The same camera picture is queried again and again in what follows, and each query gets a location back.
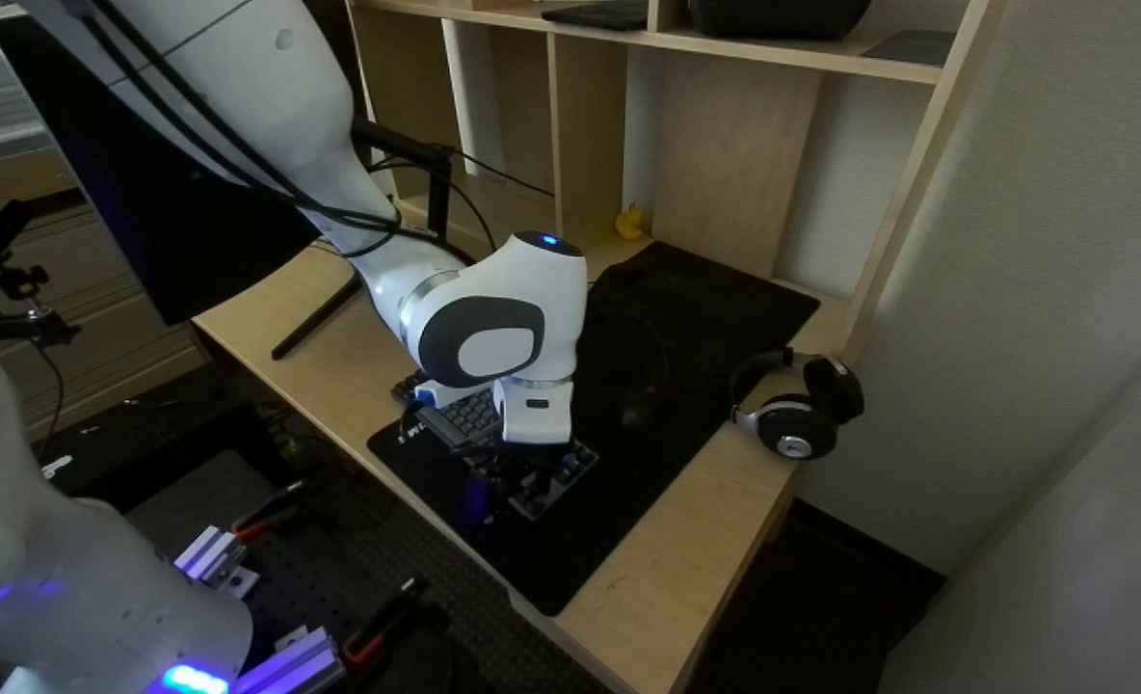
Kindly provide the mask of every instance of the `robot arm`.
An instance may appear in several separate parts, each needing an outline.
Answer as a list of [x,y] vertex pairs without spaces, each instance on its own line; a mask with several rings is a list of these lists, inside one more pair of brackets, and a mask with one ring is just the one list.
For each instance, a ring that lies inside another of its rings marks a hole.
[[493,386],[509,443],[571,440],[586,262],[513,235],[463,266],[397,212],[351,147],[351,85],[293,0],[23,0],[127,108],[227,181],[289,197],[362,274],[432,378],[424,405]]

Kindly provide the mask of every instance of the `black desk mat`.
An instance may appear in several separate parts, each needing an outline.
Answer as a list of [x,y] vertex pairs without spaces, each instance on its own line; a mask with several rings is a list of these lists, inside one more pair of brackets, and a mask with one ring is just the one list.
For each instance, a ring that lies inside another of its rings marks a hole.
[[[559,613],[729,420],[732,366],[786,347],[813,308],[813,297],[663,243],[605,270],[590,289],[574,374],[574,440],[601,463],[536,524],[505,505],[493,524],[470,524],[470,470],[428,432],[401,443],[393,424],[370,451],[536,609]],[[640,393],[655,409],[624,424],[624,401]]]

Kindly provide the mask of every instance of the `white wall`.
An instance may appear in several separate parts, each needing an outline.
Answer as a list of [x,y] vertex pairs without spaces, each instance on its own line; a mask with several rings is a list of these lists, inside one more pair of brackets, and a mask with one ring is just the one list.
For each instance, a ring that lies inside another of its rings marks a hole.
[[1141,4],[1010,0],[806,497],[952,571],[1137,366]]
[[887,694],[1141,694],[1141,382],[890,655]]

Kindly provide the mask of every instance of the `wooden desk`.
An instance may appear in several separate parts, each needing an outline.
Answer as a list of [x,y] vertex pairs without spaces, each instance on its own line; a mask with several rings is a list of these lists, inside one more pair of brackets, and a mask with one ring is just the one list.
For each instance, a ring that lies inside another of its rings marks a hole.
[[[470,551],[366,451],[366,440],[397,420],[389,386],[412,370],[382,320],[370,316],[366,297],[335,312],[289,359],[270,359],[270,347],[347,278],[347,262],[328,247],[308,247],[254,289],[197,316],[197,328]],[[678,690],[756,547],[790,501],[794,467],[744,432],[721,428],[559,617],[540,617],[517,590],[513,598],[532,625],[613,690]]]

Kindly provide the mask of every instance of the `floor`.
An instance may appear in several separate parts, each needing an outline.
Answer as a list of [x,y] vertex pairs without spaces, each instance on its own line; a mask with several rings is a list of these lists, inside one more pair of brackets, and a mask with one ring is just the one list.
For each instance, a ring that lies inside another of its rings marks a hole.
[[[231,447],[231,440],[247,440],[247,455],[258,455],[258,440],[270,440],[270,451],[293,470],[335,467],[335,451],[266,393],[254,389],[247,397],[251,416],[224,405],[235,401],[231,393],[239,389],[251,386],[224,374],[177,382],[158,397],[143,397],[123,416],[116,413],[108,428],[116,440],[108,447],[150,459],[154,467],[154,455],[139,455],[143,447],[181,447],[177,459],[212,459],[212,451],[224,443]],[[96,440],[96,428],[54,440],[42,455],[89,440]],[[339,494],[339,501],[328,505],[370,509],[366,521],[355,521],[355,528],[335,540],[335,551],[355,559],[351,571],[370,574],[378,586],[401,582],[405,571],[428,574],[432,601],[439,601],[447,617],[447,636],[474,659],[490,690],[597,690],[586,671],[505,609],[505,594],[474,563],[382,486],[355,478],[332,494]],[[883,655],[921,617],[937,582],[937,574],[856,536],[833,517],[794,505],[783,536],[756,555],[756,567],[721,617],[690,690],[871,694]]]

